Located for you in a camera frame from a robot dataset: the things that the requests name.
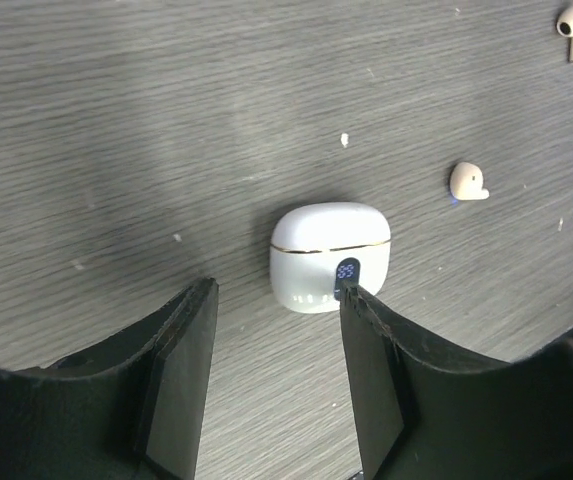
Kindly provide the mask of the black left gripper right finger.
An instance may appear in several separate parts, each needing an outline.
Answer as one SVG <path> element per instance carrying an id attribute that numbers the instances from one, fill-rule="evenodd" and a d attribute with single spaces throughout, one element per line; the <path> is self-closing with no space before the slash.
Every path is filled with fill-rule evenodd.
<path id="1" fill-rule="evenodd" d="M 344 283 L 340 323 L 366 479 L 573 479 L 573 327 L 506 362 Z"/>

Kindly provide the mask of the beige earbud centre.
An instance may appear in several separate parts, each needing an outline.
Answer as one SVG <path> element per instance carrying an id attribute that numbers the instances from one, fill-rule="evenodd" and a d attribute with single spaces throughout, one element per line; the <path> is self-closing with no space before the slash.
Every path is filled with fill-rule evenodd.
<path id="1" fill-rule="evenodd" d="M 475 164 L 459 162 L 450 175 L 450 192 L 458 201 L 486 200 L 490 192 L 484 187 L 482 170 Z"/>

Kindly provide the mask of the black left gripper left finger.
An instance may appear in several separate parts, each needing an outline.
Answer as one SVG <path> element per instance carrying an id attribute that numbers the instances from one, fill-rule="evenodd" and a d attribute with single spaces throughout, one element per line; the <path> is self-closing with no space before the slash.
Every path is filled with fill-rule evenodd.
<path id="1" fill-rule="evenodd" d="M 0 479 L 191 479 L 218 312 L 203 278 L 46 368 L 0 368 Z"/>

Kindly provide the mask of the white earbud charging case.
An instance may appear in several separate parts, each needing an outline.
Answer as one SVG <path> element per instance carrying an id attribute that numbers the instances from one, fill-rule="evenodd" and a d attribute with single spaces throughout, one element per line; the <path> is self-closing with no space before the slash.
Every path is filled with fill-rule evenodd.
<path id="1" fill-rule="evenodd" d="M 285 214 L 270 241 L 276 300 L 303 314 L 339 309 L 345 281 L 378 293 L 387 278 L 391 229 L 378 209 L 355 202 L 305 205 Z"/>

